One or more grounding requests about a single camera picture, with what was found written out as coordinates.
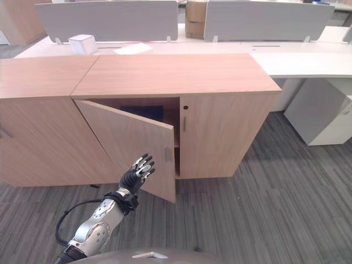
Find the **paper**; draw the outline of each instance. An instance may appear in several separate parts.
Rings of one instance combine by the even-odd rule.
[[[139,54],[150,51],[153,48],[144,43],[133,44],[124,48],[115,49],[114,52],[119,55]]]

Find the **cabinet door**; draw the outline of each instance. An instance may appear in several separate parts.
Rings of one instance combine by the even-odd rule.
[[[231,177],[275,94],[180,98],[180,178]]]
[[[113,164],[70,97],[0,102],[0,178],[16,186],[114,181]]]
[[[89,126],[115,164],[116,180],[144,153],[156,171],[142,189],[175,202],[173,126],[102,104],[75,100]]]

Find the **open cabinet door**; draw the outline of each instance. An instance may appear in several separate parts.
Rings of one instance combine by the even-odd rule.
[[[148,153],[156,171],[142,189],[175,202],[173,126],[90,101],[75,102],[114,163],[116,182],[138,157]]]

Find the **wooden cabinet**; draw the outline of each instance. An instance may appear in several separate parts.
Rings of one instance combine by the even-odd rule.
[[[116,182],[70,94],[95,57],[2,60],[0,178],[16,186]]]
[[[140,155],[143,189],[231,177],[280,88],[247,54],[5,60],[1,174],[17,186],[116,183]]]

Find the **black cable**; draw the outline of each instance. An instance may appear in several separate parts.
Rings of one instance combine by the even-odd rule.
[[[90,200],[90,201],[85,201],[85,202],[81,202],[77,205],[75,205],[74,207],[71,207],[69,210],[67,211],[64,211],[64,215],[61,216],[61,218],[59,219],[59,221],[57,222],[56,224],[56,228],[55,228],[55,239],[56,239],[56,242],[59,243],[61,246],[67,246],[68,245],[68,242],[63,240],[61,237],[60,237],[60,234],[59,234],[59,229],[60,229],[60,226],[62,224],[62,222],[64,221],[65,217],[76,207],[80,206],[80,205],[84,205],[84,204],[88,204],[88,203],[93,203],[93,202],[102,202],[103,199],[99,199],[99,200]]]

